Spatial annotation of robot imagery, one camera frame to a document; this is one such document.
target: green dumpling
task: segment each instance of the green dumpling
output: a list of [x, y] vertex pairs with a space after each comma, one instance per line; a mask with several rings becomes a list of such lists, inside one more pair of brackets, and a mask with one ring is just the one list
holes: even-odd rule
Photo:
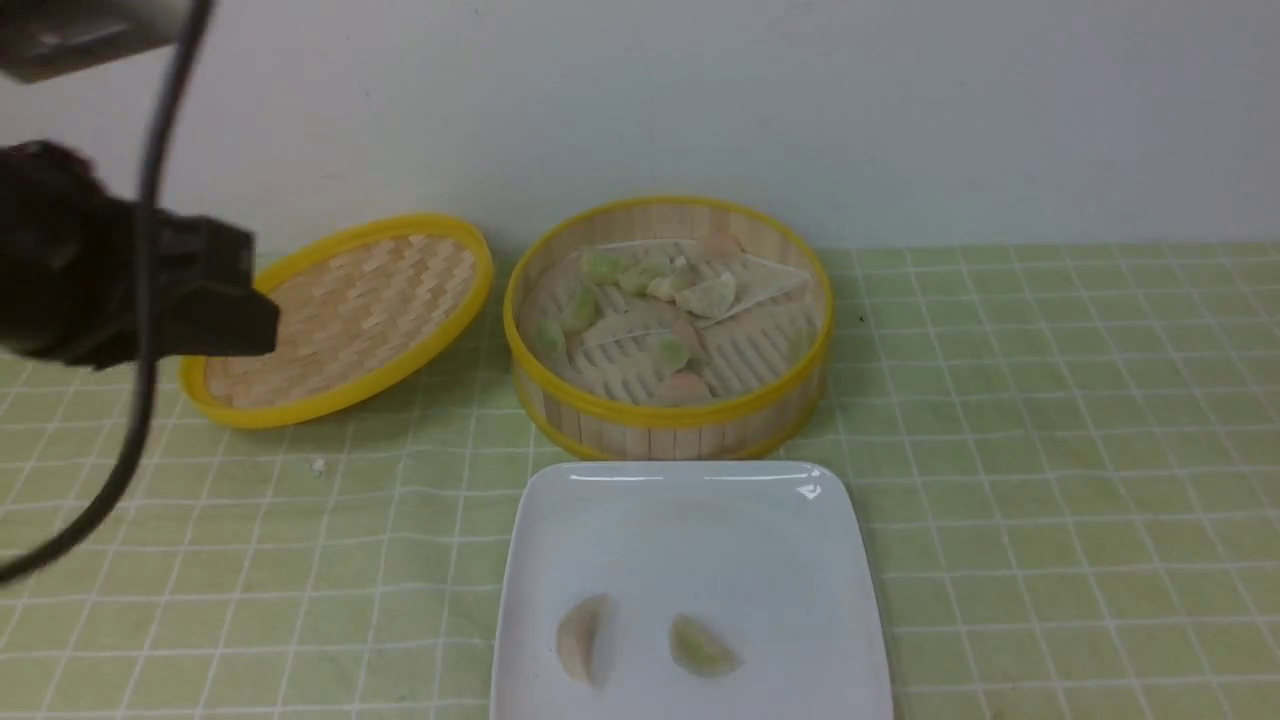
[[653, 364], [658, 368], [658, 374], [663, 378], [689, 364], [692, 351], [685, 341], [671, 333], [662, 333], [653, 338], [649, 350]]
[[561, 313], [561, 329], [566, 333], [580, 333], [593, 323], [595, 323], [595, 293], [590, 286], [580, 284]]
[[568, 359], [564, 331], [559, 323], [550, 318], [538, 320], [538, 325], [534, 327], [534, 355], [544, 365], [556, 365]]
[[671, 659], [690, 675], [723, 678], [741, 665], [727, 644], [689, 615], [671, 621], [668, 642]]
[[591, 284], [618, 284], [618, 277], [631, 265], [630, 258], [599, 250], [584, 250], [579, 263], [582, 279]]

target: yellow rim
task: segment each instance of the yellow rim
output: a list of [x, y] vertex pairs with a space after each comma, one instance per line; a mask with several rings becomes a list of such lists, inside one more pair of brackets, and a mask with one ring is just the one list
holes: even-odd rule
[[461, 242], [476, 259], [476, 282], [449, 318], [430, 337], [387, 365], [321, 395], [292, 405], [242, 410], [215, 400], [205, 384], [205, 359], [183, 357], [180, 382], [187, 397], [211, 420], [234, 428], [274, 428], [311, 420], [367, 400], [408, 377], [449, 346], [480, 313], [493, 286], [493, 258], [484, 236], [474, 225], [448, 215], [399, 215], [349, 228], [289, 255], [259, 273], [253, 287], [270, 293], [288, 278], [334, 255], [370, 242], [406, 234], [447, 236]]
[[[718, 208], [721, 210], [730, 210], [733, 213], [740, 213], [748, 215], [760, 223], [769, 225], [771, 228], [778, 231], [783, 237], [790, 240], [800, 249], [800, 252], [809, 259], [814, 268], [814, 274], [822, 286], [822, 291], [826, 296], [826, 320], [822, 328], [818, 331], [818, 341], [809, 348], [809, 352], [804, 359], [791, 368], [787, 374], [782, 375], [773, 383], [755, 389], [741, 397], [735, 397], [724, 402], [718, 402], [716, 405], [707, 405], [703, 407], [645, 407], [639, 405], [627, 405], [625, 402], [617, 402], [614, 400], [605, 400], [603, 397], [596, 397], [589, 392], [579, 389], [561, 378], [556, 377], [554, 373], [548, 370], [539, 363], [534, 354], [525, 346], [525, 341], [521, 340], [520, 332], [516, 329], [516, 309], [515, 309], [515, 287], [516, 281], [524, 274], [525, 268], [529, 265], [529, 260], [538, 254], [539, 250], [550, 238], [559, 234], [564, 228], [579, 223], [593, 215], [602, 213], [609, 213], [622, 208], [630, 208], [634, 205], [652, 205], [657, 202], [673, 202], [685, 205], [709, 205], [712, 208]], [[726, 200], [716, 200], [710, 197], [694, 197], [685, 195], [659, 195], [653, 197], [632, 197], [630, 200], [620, 200], [617, 202], [609, 202], [608, 205], [600, 205], [599, 208], [588, 210], [586, 213], [575, 215], [563, 223], [556, 225], [550, 232], [539, 238], [534, 246], [525, 252], [525, 256], [520, 259], [516, 269], [511, 273], [511, 279], [507, 282], [507, 292], [502, 301], [502, 327], [503, 333], [507, 336], [507, 345], [511, 346], [512, 360], [520, 365], [529, 377], [541, 386], [552, 397], [556, 400], [576, 407], [579, 410], [590, 413], [591, 415], [608, 420], [612, 423], [620, 423], [631, 427], [644, 427], [644, 428], [690, 428], [698, 425], [709, 425], [716, 423], [724, 423], [735, 418], [741, 418], [744, 415], [750, 415], [758, 410], [768, 407], [792, 388], [800, 384], [805, 377], [822, 364], [822, 357], [826, 355], [827, 343], [831, 340], [831, 329], [833, 325], [833, 313], [835, 304], [831, 292], [831, 281], [827, 278], [827, 273], [822, 269], [822, 264], [818, 261], [818, 256], [809, 249], [809, 246], [800, 240], [800, 236], [791, 232], [790, 228], [782, 223], [774, 220], [773, 218], [746, 208], [745, 205], [739, 205], [736, 202], [728, 202]]]
[[[534, 425], [544, 436], [550, 438], [550, 441], [554, 442], [556, 445], [561, 446], [561, 448], [564, 450], [564, 452], [568, 452], [570, 455], [580, 460], [618, 460], [618, 457], [611, 457], [608, 455], [604, 455], [599, 450], [588, 447], [577, 441], [573, 441], [564, 433], [550, 427], [547, 423], [547, 420], [534, 410], [532, 404], [529, 402], [529, 398], [525, 396], [525, 391], [521, 389], [520, 384], [518, 383], [512, 383], [512, 384], [515, 384], [516, 387], [516, 397], [520, 400], [520, 405], [525, 407], [525, 414], [529, 415], [529, 418], [534, 421]], [[786, 443], [788, 439], [791, 439], [792, 436], [799, 433], [800, 428], [803, 428], [804, 424], [809, 421], [809, 418], [813, 415], [813, 411], [818, 407], [818, 402], [820, 400], [822, 400], [822, 393], [815, 392], [813, 397], [809, 398], [809, 401], [805, 404], [804, 410], [795, 419], [795, 421], [783, 428], [782, 432], [769, 437], [763, 442], [748, 447], [742, 452], [726, 456], [724, 460], [749, 460], [753, 457], [763, 457], [773, 452], [774, 450], [782, 447], [783, 443]]]

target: woven bamboo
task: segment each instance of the woven bamboo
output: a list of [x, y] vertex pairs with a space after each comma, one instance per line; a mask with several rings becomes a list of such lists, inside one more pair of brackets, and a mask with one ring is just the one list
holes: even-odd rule
[[[681, 241], [719, 232], [736, 236], [746, 256], [699, 263], [704, 277], [731, 272], [745, 281], [745, 295], [777, 287], [778, 278], [799, 282], [700, 328], [705, 348], [700, 374], [714, 396], [712, 404], [658, 406], [662, 378], [645, 333], [667, 327], [675, 311], [616, 288], [595, 288], [602, 318], [571, 342], [567, 365], [553, 372], [530, 352], [526, 338], [538, 320], [562, 310], [576, 287], [575, 268], [584, 249], [637, 243], [634, 247], [646, 256], [676, 256], [692, 247]], [[662, 197], [608, 205], [552, 231], [512, 274], [504, 325], [521, 401], [534, 421], [575, 455], [750, 457], [794, 434], [817, 404], [831, 307], [829, 283], [815, 256], [777, 222], [716, 200]], [[797, 347], [799, 337], [805, 342]]]
[[447, 237], [397, 237], [312, 265], [271, 292], [276, 350], [214, 357], [206, 380], [224, 405], [288, 405], [361, 378], [422, 342], [475, 281], [475, 256]]
[[280, 306], [261, 357], [187, 357], [182, 382], [233, 427], [300, 423], [399, 382], [475, 318], [493, 281], [484, 237], [444, 215], [343, 231], [275, 263], [255, 286]]

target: black robotic arm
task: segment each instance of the black robotic arm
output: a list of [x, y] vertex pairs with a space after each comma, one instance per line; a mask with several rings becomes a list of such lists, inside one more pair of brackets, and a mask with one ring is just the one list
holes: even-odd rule
[[[137, 373], [128, 430], [102, 489], [56, 536], [0, 564], [0, 587], [70, 552], [119, 503], [146, 445], [160, 357], [275, 348], [279, 309], [252, 288], [252, 236], [156, 208], [212, 6], [192, 0], [177, 36], [136, 201], [108, 195], [88, 163], [59, 145], [0, 149], [0, 350], [99, 369], [134, 361]], [[37, 81], [157, 46], [156, 28], [140, 23], [136, 9], [0, 0], [0, 70]]]

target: bamboo steamer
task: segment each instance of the bamboo steamer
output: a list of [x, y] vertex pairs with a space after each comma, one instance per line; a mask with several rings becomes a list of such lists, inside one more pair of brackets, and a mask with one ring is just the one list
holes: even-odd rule
[[[584, 249], [723, 232], [750, 259], [803, 274], [805, 282], [703, 328], [712, 404], [654, 405], [658, 379], [636, 338], [576, 348], [572, 377], [557, 374], [531, 351], [530, 328], [564, 304], [564, 268]], [[608, 296], [602, 299], [605, 313], [618, 311]], [[568, 452], [589, 460], [718, 460], [767, 455], [808, 420], [822, 393], [832, 313], [827, 274], [788, 228], [732, 202], [662, 196], [604, 205], [547, 233], [511, 275], [503, 328], [521, 404]], [[797, 322], [813, 332], [791, 350], [787, 338]]]

